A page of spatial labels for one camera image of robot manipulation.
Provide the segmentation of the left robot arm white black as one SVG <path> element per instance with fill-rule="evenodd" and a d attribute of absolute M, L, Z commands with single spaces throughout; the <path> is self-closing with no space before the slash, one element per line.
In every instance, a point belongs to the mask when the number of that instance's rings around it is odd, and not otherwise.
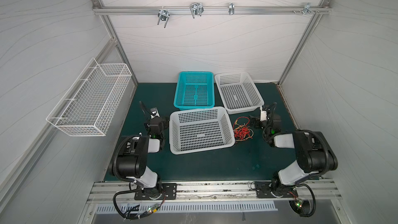
<path fill-rule="evenodd" d="M 148 155 L 164 148 L 164 131 L 169 128 L 169 119 L 161 117 L 156 107 L 148 109 L 142 101 L 140 107 L 146 118 L 147 134 L 127 136 L 120 142 L 111 161 L 111 174 L 142 189 L 152 189 L 160 179 L 147 166 Z"/>

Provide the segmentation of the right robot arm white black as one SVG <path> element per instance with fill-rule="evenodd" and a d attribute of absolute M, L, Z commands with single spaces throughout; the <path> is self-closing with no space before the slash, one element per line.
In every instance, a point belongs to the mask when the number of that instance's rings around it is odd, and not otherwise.
<path fill-rule="evenodd" d="M 275 148 L 294 150 L 295 160 L 279 170 L 269 183 L 255 182 L 258 197 L 272 195 L 282 198 L 304 182 L 320 177 L 338 167 L 338 160 L 320 131 L 299 129 L 282 132 L 280 117 L 275 114 L 277 103 L 260 107 L 260 116 L 250 116 L 254 127 L 262 130 L 263 140 Z"/>

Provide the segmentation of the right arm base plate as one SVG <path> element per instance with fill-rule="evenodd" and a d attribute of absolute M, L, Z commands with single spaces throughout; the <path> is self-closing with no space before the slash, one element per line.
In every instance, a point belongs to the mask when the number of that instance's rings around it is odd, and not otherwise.
<path fill-rule="evenodd" d="M 259 199 L 271 198 L 294 198 L 296 192 L 292 186 L 283 185 L 277 180 L 271 181 L 253 181 L 250 189 L 256 193 Z"/>

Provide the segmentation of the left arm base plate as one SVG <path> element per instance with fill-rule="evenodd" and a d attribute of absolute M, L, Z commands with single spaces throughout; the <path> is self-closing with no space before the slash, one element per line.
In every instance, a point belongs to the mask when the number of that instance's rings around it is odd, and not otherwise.
<path fill-rule="evenodd" d="M 135 193 L 134 200 L 155 201 L 155 200 L 175 200 L 177 195 L 176 183 L 157 184 L 154 188 L 139 189 Z"/>

